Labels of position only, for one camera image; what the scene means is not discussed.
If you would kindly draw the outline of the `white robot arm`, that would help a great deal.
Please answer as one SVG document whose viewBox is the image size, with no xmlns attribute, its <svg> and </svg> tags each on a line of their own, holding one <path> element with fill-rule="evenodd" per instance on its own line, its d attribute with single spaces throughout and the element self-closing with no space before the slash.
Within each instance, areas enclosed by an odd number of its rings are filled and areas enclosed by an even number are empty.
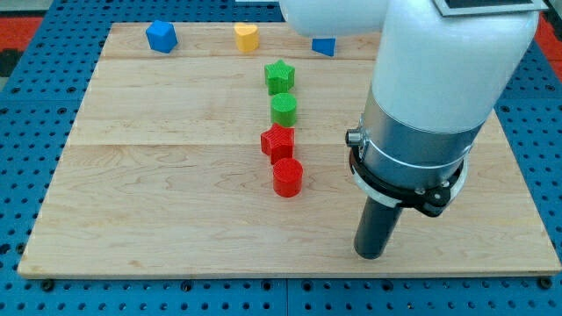
<svg viewBox="0 0 562 316">
<path fill-rule="evenodd" d="M 280 2 L 314 39 L 379 32 L 364 111 L 346 134 L 368 215 L 440 215 L 462 190 L 468 157 L 537 29 L 541 1 Z"/>
</svg>

